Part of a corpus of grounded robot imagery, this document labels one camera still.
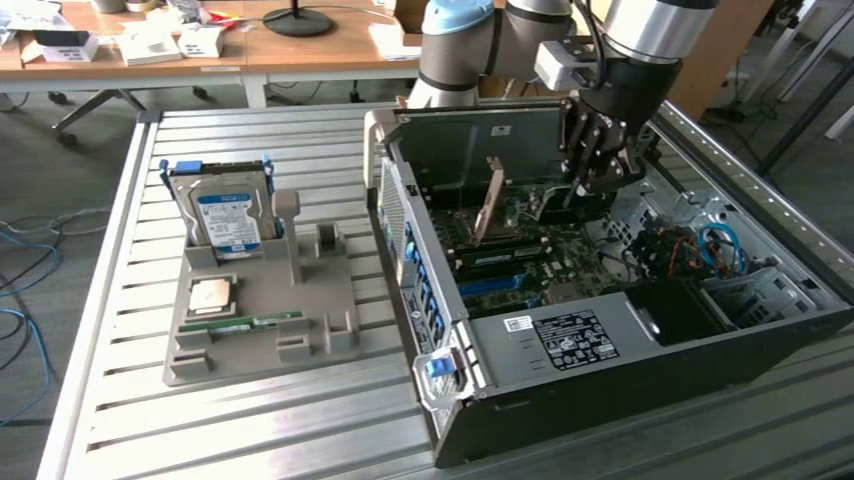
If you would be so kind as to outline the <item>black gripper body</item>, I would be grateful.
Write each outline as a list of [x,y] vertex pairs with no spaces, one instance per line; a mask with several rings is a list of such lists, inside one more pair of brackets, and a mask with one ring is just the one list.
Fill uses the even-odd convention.
[[630,57],[606,59],[604,85],[580,92],[582,102],[599,114],[626,124],[636,134],[658,110],[683,62],[654,64]]

